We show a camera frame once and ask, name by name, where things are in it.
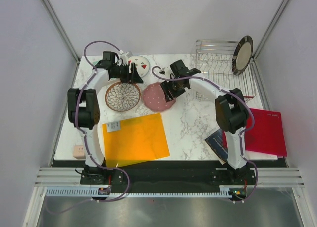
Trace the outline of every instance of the metal wire rack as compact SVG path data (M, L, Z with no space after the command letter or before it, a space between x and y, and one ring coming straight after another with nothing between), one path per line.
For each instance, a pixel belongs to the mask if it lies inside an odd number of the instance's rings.
M242 74L233 75L232 57L237 45L235 41L197 40L196 68L222 87L239 88L247 102L256 95L256 86L250 64ZM195 95L198 100L207 100L197 92Z

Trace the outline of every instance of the brown patterned plate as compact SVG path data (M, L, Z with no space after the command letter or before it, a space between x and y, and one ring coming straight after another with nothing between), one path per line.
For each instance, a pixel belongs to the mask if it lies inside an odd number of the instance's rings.
M125 112L137 105L141 91L135 84L117 82L111 85L105 95L107 106L116 112Z

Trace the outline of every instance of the gray wall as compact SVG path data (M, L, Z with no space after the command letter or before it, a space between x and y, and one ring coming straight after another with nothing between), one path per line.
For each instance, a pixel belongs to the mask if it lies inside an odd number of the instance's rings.
M109 40L135 54L191 53L197 39L259 43L282 0L50 0L78 54ZM98 45L89 54L100 54Z
M22 225L75 62L39 0L0 0L0 225Z
M317 214L316 10L316 0L292 0L258 65L272 108L282 112L289 162L300 168Z

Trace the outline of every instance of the white marble tabletop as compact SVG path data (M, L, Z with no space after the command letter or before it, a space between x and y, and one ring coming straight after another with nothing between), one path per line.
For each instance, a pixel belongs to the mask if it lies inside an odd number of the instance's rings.
M169 69L169 66L182 59L185 65L191 69L195 67L195 55L143 55L146 57L151 67L158 65ZM88 56L91 62L97 62L102 56ZM79 65L74 88L82 85L91 74L92 68L82 57ZM161 82L155 78L151 72L143 77L144 84L138 84L143 91L149 84ZM101 118L98 124L98 137L102 153L104 151L104 141L102 124L153 114L154 112L144 106L142 101L136 107L126 112L115 112L111 110L105 102L105 93L108 86L103 87L97 94ZM262 104L258 95L248 101L251 108L262 109ZM215 117L215 104L210 101L198 101L193 91L187 91L177 98L174 106L161 113L165 128L166 138L170 150L170 156L162 160L217 160L216 154L204 141L209 135L219 129ZM75 145L82 144L81 137L68 120L68 114L63 121L61 134L59 137L55 160L75 160L73 148ZM246 152L246 157L253 160L276 160L276 155L262 154L257 152Z

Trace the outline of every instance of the yellow folder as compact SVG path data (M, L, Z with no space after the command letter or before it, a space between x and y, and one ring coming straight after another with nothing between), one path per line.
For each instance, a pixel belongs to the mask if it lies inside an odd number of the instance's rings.
M121 167L169 156L160 113L120 121L120 130L103 124L106 165Z

